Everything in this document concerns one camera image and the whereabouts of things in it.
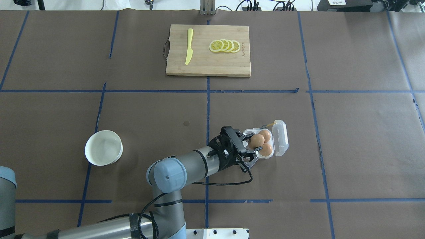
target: clear plastic egg carton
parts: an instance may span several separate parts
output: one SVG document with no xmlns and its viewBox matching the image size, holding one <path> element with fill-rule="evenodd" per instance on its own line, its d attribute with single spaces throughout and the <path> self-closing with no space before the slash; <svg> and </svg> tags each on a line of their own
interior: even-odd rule
<svg viewBox="0 0 425 239">
<path fill-rule="evenodd" d="M 244 130 L 244 134 L 254 133 L 258 134 L 263 130 L 267 130 L 270 132 L 270 130 L 266 128 L 251 128 Z M 259 159 L 268 159 L 273 154 L 275 156 L 282 156 L 289 148 L 289 142 L 288 142 L 288 133 L 286 131 L 286 124 L 282 120 L 275 120 L 273 123 L 272 132 L 270 132 L 272 135 L 270 137 L 270 140 L 268 142 L 265 142 L 265 144 L 270 144 L 272 146 L 272 152 L 270 155 L 263 156 L 261 154 L 258 154 Z M 248 142 L 243 141 L 243 144 L 245 148 L 248 148 Z"/>
</svg>

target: black tape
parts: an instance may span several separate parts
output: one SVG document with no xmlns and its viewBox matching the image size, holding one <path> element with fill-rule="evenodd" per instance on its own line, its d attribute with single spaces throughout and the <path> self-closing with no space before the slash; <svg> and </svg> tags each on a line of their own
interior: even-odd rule
<svg viewBox="0 0 425 239">
<path fill-rule="evenodd" d="M 58 239 L 59 238 L 59 229 L 47 233 L 46 239 Z"/>
<path fill-rule="evenodd" d="M 137 213 L 129 213 L 128 219 L 130 220 L 130 232 L 131 232 L 131 239 L 140 239 L 140 233 L 139 233 L 139 216 Z"/>
<path fill-rule="evenodd" d="M 202 160 L 204 161 L 204 164 L 205 164 L 205 176 L 204 177 L 206 177 L 208 175 L 208 164 L 207 164 L 207 160 L 205 159 L 205 157 L 198 150 L 194 150 L 194 151 L 196 153 L 198 153 L 201 156 Z"/>
<path fill-rule="evenodd" d="M 15 233 L 15 226 L 0 230 L 0 237 L 9 236 Z"/>
</svg>

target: yellow knife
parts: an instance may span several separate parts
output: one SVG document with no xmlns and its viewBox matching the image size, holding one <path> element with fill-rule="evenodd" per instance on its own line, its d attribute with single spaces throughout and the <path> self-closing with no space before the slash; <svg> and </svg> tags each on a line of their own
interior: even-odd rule
<svg viewBox="0 0 425 239">
<path fill-rule="evenodd" d="M 187 30 L 187 52 L 186 52 L 186 62 L 185 65 L 188 65 L 190 60 L 192 59 L 193 50 L 192 50 L 192 37 L 193 37 L 193 29 L 189 28 Z"/>
</svg>

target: cable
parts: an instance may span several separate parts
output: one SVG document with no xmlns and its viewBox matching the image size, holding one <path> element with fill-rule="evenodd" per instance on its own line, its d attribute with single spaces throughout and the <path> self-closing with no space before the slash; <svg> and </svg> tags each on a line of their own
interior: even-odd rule
<svg viewBox="0 0 425 239">
<path fill-rule="evenodd" d="M 128 216 L 128 214 L 122 214 L 122 215 L 118 215 L 118 216 L 113 216 L 113 217 L 110 217 L 108 219 L 102 220 L 100 222 L 105 222 L 105 221 L 109 221 L 109 220 L 113 220 L 113 219 L 117 219 L 117 218 L 125 217 L 125 216 Z"/>
<path fill-rule="evenodd" d="M 295 0 L 293 0 L 292 2 L 288 0 L 288 3 L 285 6 L 285 10 L 281 10 L 281 11 L 293 11 L 294 10 L 294 4 L 293 2 L 295 2 Z"/>
<path fill-rule="evenodd" d="M 285 2 L 278 2 L 278 3 L 275 5 L 275 7 L 273 8 L 273 10 L 272 10 L 272 11 L 276 10 L 276 7 L 279 5 L 279 3 L 283 3 L 283 8 L 285 8 Z"/>
<path fill-rule="evenodd" d="M 424 12 L 424 8 L 422 7 L 421 1 L 418 2 L 419 8 L 421 8 L 421 11 Z"/>
<path fill-rule="evenodd" d="M 217 7 L 217 9 L 219 9 L 219 8 L 221 8 L 221 7 L 224 7 L 224 8 L 227 8 L 227 9 L 229 9 L 229 10 L 233 11 L 233 10 L 232 10 L 232 9 L 230 9 L 230 7 L 228 7 L 228 6 L 219 6 L 219 7 Z"/>
<path fill-rule="evenodd" d="M 149 11 L 153 9 L 153 0 L 144 0 L 145 4 L 149 6 Z"/>
<path fill-rule="evenodd" d="M 146 209 L 149 207 L 149 206 L 151 206 L 152 205 L 152 203 L 154 203 L 156 200 L 158 200 L 159 198 L 161 198 L 162 196 L 164 196 L 166 193 L 162 193 L 162 194 L 160 194 L 158 197 L 156 197 L 156 198 L 154 198 L 152 201 L 150 201 L 144 208 L 143 208 L 143 210 L 142 210 L 142 212 L 140 213 L 140 217 L 139 217 L 139 220 L 138 220 L 138 223 L 137 223 L 137 227 L 138 227 L 138 229 L 139 229 L 139 233 L 140 233 L 140 236 L 143 238 L 143 239 L 148 239 L 144 234 L 143 234 L 143 232 L 142 232 L 142 227 L 140 226 L 140 223 L 142 222 L 142 217 L 145 217 L 145 218 L 147 218 L 147 219 L 149 219 L 151 222 L 152 222 L 152 228 L 155 228 L 155 232 L 156 232 L 156 237 L 154 238 L 154 239 L 158 239 L 159 238 L 159 229 L 158 229 L 158 225 L 157 225 L 157 223 L 155 222 L 155 220 L 152 218 L 152 217 L 150 217 L 150 216 L 148 216 L 148 215 L 146 215 L 146 214 L 144 214 L 145 212 L 144 211 L 146 211 Z"/>
<path fill-rule="evenodd" d="M 242 3 L 243 2 L 249 2 L 249 6 L 247 6 L 247 8 L 249 8 L 249 7 L 252 7 L 252 2 L 251 2 L 251 0 L 243 0 L 242 2 L 240 2 L 239 3 L 239 5 L 236 7 L 236 10 L 235 11 L 237 11 L 238 10 L 238 8 L 242 5 Z"/>
<path fill-rule="evenodd" d="M 212 186 L 232 186 L 232 185 L 241 185 L 241 184 L 252 182 L 253 177 L 249 167 L 245 165 L 245 162 L 243 160 L 238 161 L 238 164 L 242 165 L 248 171 L 248 174 L 250 177 L 249 180 L 243 181 L 243 182 L 231 182 L 231 183 L 194 182 L 193 184 L 212 185 Z"/>
</svg>

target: wooden cutting board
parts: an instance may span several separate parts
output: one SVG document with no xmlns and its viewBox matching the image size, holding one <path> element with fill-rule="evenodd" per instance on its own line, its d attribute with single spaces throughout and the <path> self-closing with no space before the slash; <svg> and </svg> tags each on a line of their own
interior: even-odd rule
<svg viewBox="0 0 425 239">
<path fill-rule="evenodd" d="M 193 29 L 193 56 L 185 65 L 187 30 Z M 211 52 L 209 45 L 214 40 L 227 39 L 240 42 L 236 53 Z M 167 57 L 167 75 L 174 76 L 226 76 L 250 77 L 248 26 L 221 25 L 171 25 L 170 52 Z"/>
</svg>

